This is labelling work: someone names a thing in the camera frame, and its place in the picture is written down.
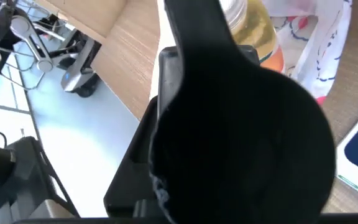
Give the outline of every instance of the plastic bottle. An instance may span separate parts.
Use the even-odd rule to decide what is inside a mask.
[[[237,44],[252,45],[261,66],[285,71],[281,47],[270,16],[260,0],[220,0],[227,23]]]

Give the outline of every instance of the plastic bag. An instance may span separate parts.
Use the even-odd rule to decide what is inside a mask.
[[[351,19],[352,0],[262,0],[272,17],[283,50],[284,73],[306,88],[319,103],[329,93]],[[163,0],[158,52],[175,45]],[[150,99],[158,93],[158,57],[154,63]]]

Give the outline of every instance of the black handle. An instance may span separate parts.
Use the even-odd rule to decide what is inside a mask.
[[[237,48],[218,0],[165,0],[165,7],[183,63]]]

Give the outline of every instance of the chair wheel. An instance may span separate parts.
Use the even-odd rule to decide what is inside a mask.
[[[90,78],[83,86],[75,89],[73,92],[82,98],[87,98],[93,95],[96,91],[96,86],[98,84],[99,77],[95,74]]]
[[[79,87],[74,92],[82,98],[88,98],[93,95],[95,90],[96,88],[91,89],[91,88]]]

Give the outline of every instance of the wooden surface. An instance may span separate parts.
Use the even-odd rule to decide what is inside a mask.
[[[358,0],[333,89],[323,105],[336,142],[358,122]],[[358,192],[337,181],[326,212],[358,212]]]
[[[158,38],[156,0],[129,0],[93,64],[139,119],[149,102]],[[323,108],[338,143],[358,121],[358,0],[337,78]],[[358,212],[358,192],[337,180],[324,211]]]
[[[34,2],[103,43],[127,0],[34,0]]]
[[[141,118],[149,103],[160,27],[156,0],[128,0],[92,67]]]

